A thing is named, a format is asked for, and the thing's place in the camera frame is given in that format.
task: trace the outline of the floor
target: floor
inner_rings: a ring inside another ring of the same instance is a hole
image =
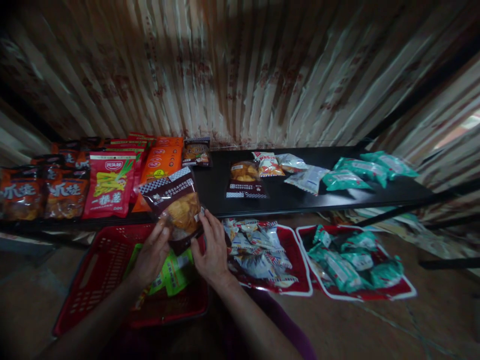
[[[305,214],[282,217],[279,222],[296,227],[320,220]],[[319,291],[309,298],[274,296],[309,337],[318,358],[479,359],[472,300],[472,294],[480,294],[479,282],[453,270],[423,270],[417,265],[419,251],[414,245],[389,234],[381,241],[391,255],[401,257],[418,291],[416,298],[348,303]],[[23,256],[0,253],[0,357],[31,359],[52,341],[52,327],[83,255],[81,250],[62,248],[34,266]],[[170,342],[169,358],[193,353],[203,354],[201,358],[223,357],[218,349],[216,356],[207,354],[218,344],[211,330],[216,306],[210,310],[205,318],[176,327],[181,338]],[[191,346],[202,349],[186,354],[187,339],[201,339]]]

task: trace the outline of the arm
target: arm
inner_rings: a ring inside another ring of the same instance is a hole
[[[206,239],[205,255],[200,253],[196,239],[191,245],[198,272],[220,296],[256,358],[301,359],[297,349],[230,273],[224,227],[208,210],[205,214],[200,215]]]
[[[155,226],[128,277],[84,320],[47,347],[39,359],[94,359],[120,326],[142,290],[162,270],[169,253],[165,221]]]

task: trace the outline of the person's left hand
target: person's left hand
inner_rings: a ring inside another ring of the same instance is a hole
[[[165,219],[161,218],[145,240],[135,268],[130,273],[131,279],[142,289],[150,285],[162,270],[170,251],[169,237],[170,229],[165,226]]]

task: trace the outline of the red tray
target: red tray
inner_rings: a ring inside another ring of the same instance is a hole
[[[96,235],[58,315],[54,336],[73,328],[122,282],[135,244],[143,243],[153,227],[154,224],[110,226]],[[198,244],[203,253],[203,237]],[[198,277],[174,297],[168,297],[165,289],[147,296],[141,310],[130,311],[125,322],[133,328],[164,325],[203,315],[208,305],[209,287]]]
[[[325,231],[331,235],[337,234],[344,234],[350,233],[353,231],[365,231],[361,227],[357,226],[324,226]],[[303,247],[302,237],[313,235],[315,230],[317,229],[317,225],[312,226],[302,226],[297,227],[295,229],[296,235],[300,242],[302,243],[301,246]],[[373,259],[373,263],[375,265],[380,264],[386,261],[389,258],[389,255],[385,251],[385,249],[380,245],[377,244],[378,251],[372,252],[371,257]],[[376,290],[359,290],[352,292],[350,294],[346,292],[341,292],[338,287],[332,285],[329,288],[326,288],[322,282],[320,275],[315,270],[315,267],[311,265],[311,260],[307,256],[308,264],[310,266],[310,271],[314,275],[315,281],[313,281],[313,287],[318,290],[322,290],[325,295],[329,298],[335,300],[344,300],[344,301],[373,301],[373,300],[400,300],[400,299],[408,299],[417,296],[417,290],[414,288],[412,283],[407,279],[404,275],[402,280],[395,286],[384,288],[384,289],[376,289]]]

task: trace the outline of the hand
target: hand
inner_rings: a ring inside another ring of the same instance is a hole
[[[205,215],[200,213],[200,221],[203,225],[206,242],[206,252],[200,253],[197,239],[191,240],[191,252],[195,267],[200,275],[215,290],[228,286],[229,282],[235,281],[227,266],[227,244],[225,243],[225,230],[222,223],[205,210]]]
[[[169,255],[170,229],[165,226],[165,218],[153,228],[150,236],[145,240],[130,276],[132,281],[142,289],[150,285],[159,275]]]

